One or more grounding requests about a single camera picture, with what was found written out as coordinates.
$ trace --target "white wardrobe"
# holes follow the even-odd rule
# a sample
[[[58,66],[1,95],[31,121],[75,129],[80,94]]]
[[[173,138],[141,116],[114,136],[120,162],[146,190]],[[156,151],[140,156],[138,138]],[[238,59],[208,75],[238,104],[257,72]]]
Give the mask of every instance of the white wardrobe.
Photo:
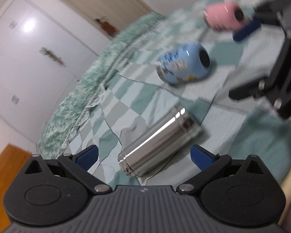
[[[0,18],[0,116],[36,143],[59,103],[96,59],[39,8],[14,0]]]

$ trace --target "gray ribbed plate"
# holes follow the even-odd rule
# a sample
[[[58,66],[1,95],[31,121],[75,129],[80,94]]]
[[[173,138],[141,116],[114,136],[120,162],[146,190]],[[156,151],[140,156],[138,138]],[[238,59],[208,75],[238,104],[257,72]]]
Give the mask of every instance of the gray ribbed plate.
[[[118,186],[95,196],[74,219],[48,228],[13,223],[4,233],[284,233],[273,224],[240,229],[208,216],[193,196],[176,194],[171,186]]]

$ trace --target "robotic arm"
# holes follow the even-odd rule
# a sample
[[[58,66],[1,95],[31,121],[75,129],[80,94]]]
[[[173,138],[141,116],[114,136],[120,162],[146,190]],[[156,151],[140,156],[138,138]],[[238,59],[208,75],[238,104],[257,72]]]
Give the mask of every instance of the robotic arm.
[[[245,31],[250,34],[261,23],[280,26],[285,32],[286,39],[278,59],[269,76],[230,90],[229,97],[241,100],[265,96],[279,116],[287,119],[291,116],[291,0],[274,0],[261,4],[255,10],[253,24],[234,36],[241,39]]]

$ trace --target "door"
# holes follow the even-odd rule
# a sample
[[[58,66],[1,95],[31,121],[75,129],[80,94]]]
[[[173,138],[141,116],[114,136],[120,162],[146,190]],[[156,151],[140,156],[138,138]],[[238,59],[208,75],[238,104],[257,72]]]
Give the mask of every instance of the door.
[[[0,56],[0,115],[36,143],[59,101],[97,56],[33,7],[13,31]],[[42,47],[64,65],[43,55]]]
[[[24,0],[15,0],[0,18],[0,54],[9,39],[15,33],[17,26],[29,15],[33,7]]]
[[[118,30],[147,14],[151,9],[141,0],[63,0],[81,16],[95,24],[96,18],[106,17]]]

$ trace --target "blue can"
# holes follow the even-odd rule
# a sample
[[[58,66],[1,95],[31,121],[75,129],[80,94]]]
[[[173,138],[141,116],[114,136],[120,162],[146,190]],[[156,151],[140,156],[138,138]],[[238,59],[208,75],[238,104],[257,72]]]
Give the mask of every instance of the blue can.
[[[202,80],[211,73],[210,58],[200,43],[185,44],[161,56],[156,71],[170,85]]]

